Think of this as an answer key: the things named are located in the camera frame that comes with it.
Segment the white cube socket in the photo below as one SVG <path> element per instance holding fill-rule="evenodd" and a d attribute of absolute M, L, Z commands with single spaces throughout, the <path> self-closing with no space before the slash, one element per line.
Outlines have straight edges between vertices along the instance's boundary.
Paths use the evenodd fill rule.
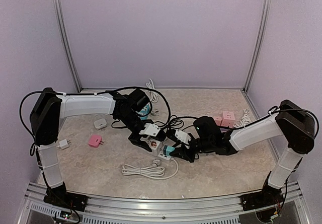
<path fill-rule="evenodd" d="M 152 138 L 149 138 L 147 140 L 148 146 L 151 149 L 151 154 L 153 156 L 157 156 L 161 150 L 161 148 L 163 147 L 163 142 L 162 141 L 158 141 Z"/>

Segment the pink cube socket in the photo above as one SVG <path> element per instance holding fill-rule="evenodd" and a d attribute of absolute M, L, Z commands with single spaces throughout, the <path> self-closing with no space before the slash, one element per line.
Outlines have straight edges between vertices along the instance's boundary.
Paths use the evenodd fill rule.
<path fill-rule="evenodd" d="M 235 123 L 234 112 L 222 111 L 222 117 L 221 118 L 222 118 L 222 121 L 221 121 L 221 126 L 222 127 L 233 128 L 233 125 Z"/>

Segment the beige pink charger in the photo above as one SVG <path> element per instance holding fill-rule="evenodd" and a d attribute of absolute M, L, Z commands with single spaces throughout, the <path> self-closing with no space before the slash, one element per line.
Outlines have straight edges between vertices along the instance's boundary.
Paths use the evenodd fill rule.
<path fill-rule="evenodd" d="M 217 126 L 222 126 L 222 117 L 215 116 L 214 117 L 214 121 L 215 121 L 215 123 L 216 123 Z"/>

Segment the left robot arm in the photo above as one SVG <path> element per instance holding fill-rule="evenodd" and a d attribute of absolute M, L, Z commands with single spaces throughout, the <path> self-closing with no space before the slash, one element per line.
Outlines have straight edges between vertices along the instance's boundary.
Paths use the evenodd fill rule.
<path fill-rule="evenodd" d="M 131 93 L 125 95 L 120 93 L 121 89 L 98 93 L 63 93 L 45 88 L 36 92 L 39 98 L 30 113 L 30 126 L 23 124 L 23 127 L 33 138 L 30 153 L 36 155 L 45 184 L 51 190 L 50 197 L 59 206 L 66 206 L 70 202 L 55 147 L 61 120 L 72 116 L 111 115 L 130 130 L 129 141 L 148 152 L 152 149 L 145 138 L 151 137 L 160 142 L 166 139 L 162 127 L 143 119 L 139 114 L 146 105 L 151 104 L 145 93 L 148 88 L 129 87 L 129 90 Z"/>

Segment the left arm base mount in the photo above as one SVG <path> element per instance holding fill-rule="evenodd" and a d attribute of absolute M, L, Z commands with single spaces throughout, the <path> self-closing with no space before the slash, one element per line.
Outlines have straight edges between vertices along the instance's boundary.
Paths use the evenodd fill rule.
<path fill-rule="evenodd" d="M 44 202 L 54 206 L 84 212 L 88 197 L 82 194 L 67 192 L 63 197 L 45 194 Z"/>

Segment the small white charger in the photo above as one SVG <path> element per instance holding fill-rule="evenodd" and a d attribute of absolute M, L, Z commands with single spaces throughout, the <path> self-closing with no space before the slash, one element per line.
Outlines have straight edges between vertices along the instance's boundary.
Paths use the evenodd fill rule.
<path fill-rule="evenodd" d="M 57 144 L 57 148 L 64 150 L 66 148 L 69 147 L 69 141 L 67 139 L 63 139 L 61 141 L 59 141 L 59 143 Z"/>

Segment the white power strip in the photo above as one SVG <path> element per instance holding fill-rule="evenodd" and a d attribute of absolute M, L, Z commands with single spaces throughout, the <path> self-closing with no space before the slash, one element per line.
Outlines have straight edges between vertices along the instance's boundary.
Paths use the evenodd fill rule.
<path fill-rule="evenodd" d="M 145 139 L 143 139 L 143 140 L 147 143 L 147 140 L 148 140 L 149 138 L 151 138 L 151 137 L 147 137 L 147 138 L 145 138 Z M 153 155 L 151 154 L 151 152 L 148 152 L 148 151 L 146 151 L 146 150 L 142 150 L 142 151 L 143 151 L 144 153 L 146 153 L 146 154 L 150 155 L 150 156 L 153 156 L 153 157 L 157 158 L 157 159 L 160 159 L 160 160 L 163 160 L 163 161 L 170 161 L 172 157 L 163 155 L 162 150 L 163 150 L 163 147 L 161 148 L 161 150 L 160 150 L 160 152 L 159 152 L 159 154 L 158 154 L 157 156 L 153 156 Z"/>

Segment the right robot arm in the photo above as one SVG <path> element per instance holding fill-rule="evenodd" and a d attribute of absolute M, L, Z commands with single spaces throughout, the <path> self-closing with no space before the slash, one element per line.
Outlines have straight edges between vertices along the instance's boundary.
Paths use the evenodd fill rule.
<path fill-rule="evenodd" d="M 198 138 L 192 138 L 173 151 L 167 151 L 167 154 L 192 163 L 197 154 L 230 156 L 264 140 L 285 137 L 287 147 L 267 177 L 268 186 L 257 195 L 257 201 L 263 206 L 276 199 L 276 189 L 282 188 L 302 158 L 312 151 L 319 131 L 318 118 L 289 100 L 282 101 L 278 107 L 272 107 L 266 116 L 226 132 L 221 132 L 209 116 L 197 118 L 193 126 Z"/>

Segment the teal charger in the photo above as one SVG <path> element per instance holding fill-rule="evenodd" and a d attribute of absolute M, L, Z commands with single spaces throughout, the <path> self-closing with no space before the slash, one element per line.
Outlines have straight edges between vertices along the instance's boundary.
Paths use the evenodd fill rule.
<path fill-rule="evenodd" d="M 163 146 L 163 150 L 162 153 L 165 156 L 171 156 L 171 153 L 175 150 L 176 148 L 173 146 L 169 146 L 169 145 L 164 145 Z"/>

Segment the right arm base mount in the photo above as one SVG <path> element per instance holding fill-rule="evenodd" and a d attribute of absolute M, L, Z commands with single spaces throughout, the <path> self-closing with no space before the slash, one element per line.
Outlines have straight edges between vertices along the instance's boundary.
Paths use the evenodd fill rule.
<path fill-rule="evenodd" d="M 282 203 L 284 197 L 281 189 L 275 189 L 270 186 L 261 191 L 244 194 L 240 197 L 243 211 L 258 209 Z"/>

